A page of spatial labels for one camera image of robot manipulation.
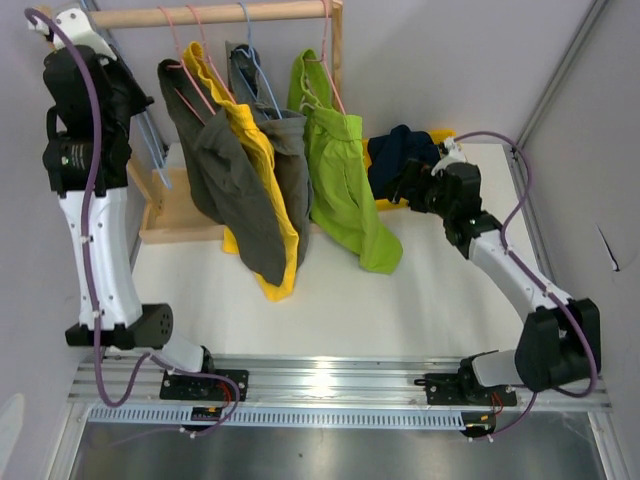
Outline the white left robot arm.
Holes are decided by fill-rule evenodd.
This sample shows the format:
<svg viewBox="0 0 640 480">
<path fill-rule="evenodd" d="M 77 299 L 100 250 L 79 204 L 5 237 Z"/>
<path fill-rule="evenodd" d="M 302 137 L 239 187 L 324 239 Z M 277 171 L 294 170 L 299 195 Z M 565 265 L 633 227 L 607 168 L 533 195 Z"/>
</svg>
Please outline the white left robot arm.
<svg viewBox="0 0 640 480">
<path fill-rule="evenodd" d="M 197 400 L 216 390 L 206 349 L 174 329 L 171 307 L 144 304 L 136 292 L 126 234 L 130 120 L 152 103 L 116 56 L 80 45 L 44 60 L 54 99 L 43 153 L 50 187 L 69 227 L 81 293 L 70 347 L 148 349 L 185 370 L 182 388 Z"/>
</svg>

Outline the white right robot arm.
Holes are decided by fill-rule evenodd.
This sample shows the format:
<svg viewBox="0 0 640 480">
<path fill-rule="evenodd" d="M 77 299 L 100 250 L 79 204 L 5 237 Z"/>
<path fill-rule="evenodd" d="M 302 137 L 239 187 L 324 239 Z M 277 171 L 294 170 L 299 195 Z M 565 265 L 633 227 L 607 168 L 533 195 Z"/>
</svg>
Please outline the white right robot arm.
<svg viewBox="0 0 640 480">
<path fill-rule="evenodd" d="M 525 262 L 506 238 L 506 226 L 482 207 L 477 166 L 445 158 L 435 167 L 410 160 L 386 187 L 389 201 L 434 214 L 460 254 L 482 270 L 523 322 L 515 349 L 470 358 L 456 380 L 458 395 L 479 403 L 494 386 L 524 386 L 533 393 L 566 391 L 585 380 L 590 395 L 601 368 L 600 312 L 576 300 Z"/>
</svg>

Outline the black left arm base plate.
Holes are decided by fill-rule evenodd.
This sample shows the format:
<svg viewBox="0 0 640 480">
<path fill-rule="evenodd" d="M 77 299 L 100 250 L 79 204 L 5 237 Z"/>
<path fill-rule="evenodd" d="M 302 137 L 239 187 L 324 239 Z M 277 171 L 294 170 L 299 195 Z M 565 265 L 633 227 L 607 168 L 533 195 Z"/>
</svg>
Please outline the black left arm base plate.
<svg viewBox="0 0 640 480">
<path fill-rule="evenodd" d="M 240 401 L 245 401 L 250 376 L 248 370 L 217 369 L 215 374 L 235 382 L 240 390 Z M 232 388 L 227 382 L 170 375 L 167 371 L 163 375 L 159 397 L 162 400 L 213 402 L 231 402 L 234 399 Z"/>
</svg>

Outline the dark olive grey shorts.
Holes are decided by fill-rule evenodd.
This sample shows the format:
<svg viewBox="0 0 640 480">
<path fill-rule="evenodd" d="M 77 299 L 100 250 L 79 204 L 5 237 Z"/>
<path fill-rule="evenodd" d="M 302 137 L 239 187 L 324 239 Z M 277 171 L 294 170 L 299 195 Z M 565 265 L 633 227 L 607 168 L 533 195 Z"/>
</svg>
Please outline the dark olive grey shorts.
<svg viewBox="0 0 640 480">
<path fill-rule="evenodd" d="M 269 284 L 281 284 L 286 256 L 276 214 L 229 115 L 177 61 L 161 61 L 157 76 L 179 136 L 194 205 L 228 227 L 250 270 Z"/>
</svg>

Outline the pink hanger of olive shorts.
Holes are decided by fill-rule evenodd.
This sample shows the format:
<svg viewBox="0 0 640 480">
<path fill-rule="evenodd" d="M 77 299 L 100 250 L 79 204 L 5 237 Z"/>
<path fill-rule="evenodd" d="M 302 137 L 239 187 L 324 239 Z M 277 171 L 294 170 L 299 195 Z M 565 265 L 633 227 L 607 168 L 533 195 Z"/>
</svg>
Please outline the pink hanger of olive shorts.
<svg viewBox="0 0 640 480">
<path fill-rule="evenodd" d="M 185 75 L 187 76 L 187 78 L 189 79 L 190 83 L 193 85 L 194 90 L 196 91 L 196 93 L 200 96 L 202 102 L 204 103 L 204 105 L 207 107 L 207 109 L 210 111 L 210 113 L 213 116 L 216 116 L 216 110 L 215 108 L 211 105 L 211 103 L 209 102 L 209 100 L 207 99 L 207 96 L 202 92 L 199 83 L 195 80 L 195 78 L 193 77 L 193 75 L 191 74 L 191 72 L 189 71 L 188 67 L 186 66 L 186 63 L 184 61 L 184 59 L 182 58 L 182 52 L 181 52 L 181 45 L 179 42 L 179 38 L 177 35 L 177 32 L 175 30 L 175 26 L 174 23 L 172 21 L 172 18 L 170 16 L 170 14 L 168 13 L 167 9 L 165 7 L 162 6 L 157 6 L 156 7 L 165 17 L 169 28 L 171 30 L 171 34 L 173 37 L 173 41 L 174 41 L 174 45 L 175 45 L 175 50 L 176 50 L 176 54 L 179 57 L 179 64 L 180 64 L 180 68 L 184 71 Z"/>
</svg>

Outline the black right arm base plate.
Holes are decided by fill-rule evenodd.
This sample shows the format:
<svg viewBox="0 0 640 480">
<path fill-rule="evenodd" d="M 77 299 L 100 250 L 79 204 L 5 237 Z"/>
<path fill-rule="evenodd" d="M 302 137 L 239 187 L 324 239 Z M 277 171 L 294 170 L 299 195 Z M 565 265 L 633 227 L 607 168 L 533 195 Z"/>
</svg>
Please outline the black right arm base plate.
<svg viewBox="0 0 640 480">
<path fill-rule="evenodd" d="M 518 403 L 514 391 L 505 385 L 485 387 L 468 373 L 427 373 L 413 381 L 425 391 L 427 403 L 432 406 L 506 406 Z"/>
</svg>

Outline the light blue wire hanger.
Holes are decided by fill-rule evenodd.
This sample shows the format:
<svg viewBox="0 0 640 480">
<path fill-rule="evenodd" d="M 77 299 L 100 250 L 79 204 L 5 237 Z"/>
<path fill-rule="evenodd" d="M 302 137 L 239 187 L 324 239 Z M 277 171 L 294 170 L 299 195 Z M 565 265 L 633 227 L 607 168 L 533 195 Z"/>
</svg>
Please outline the light blue wire hanger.
<svg viewBox="0 0 640 480">
<path fill-rule="evenodd" d="M 119 57 L 126 61 L 124 53 L 117 40 L 109 29 L 98 28 L 98 32 L 105 38 L 106 42 L 116 51 Z M 159 172 L 160 179 L 165 187 L 173 188 L 173 184 L 166 170 L 167 144 L 162 140 L 155 121 L 148 110 L 136 116 L 138 128 L 142 134 L 144 143 L 149 150 L 155 169 Z"/>
</svg>

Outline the navy blue shorts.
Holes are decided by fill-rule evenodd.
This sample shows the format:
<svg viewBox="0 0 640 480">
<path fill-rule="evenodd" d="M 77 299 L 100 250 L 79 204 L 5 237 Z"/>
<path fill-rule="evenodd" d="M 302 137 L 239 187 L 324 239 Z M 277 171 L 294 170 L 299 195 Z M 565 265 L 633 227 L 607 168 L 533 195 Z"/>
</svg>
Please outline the navy blue shorts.
<svg viewBox="0 0 640 480">
<path fill-rule="evenodd" d="M 385 197 L 385 187 L 403 169 L 409 160 L 429 167 L 440 160 L 440 152 L 432 137 L 424 131 L 412 131 L 406 125 L 394 127 L 387 135 L 368 141 L 367 153 L 371 160 L 368 179 L 376 200 Z"/>
</svg>

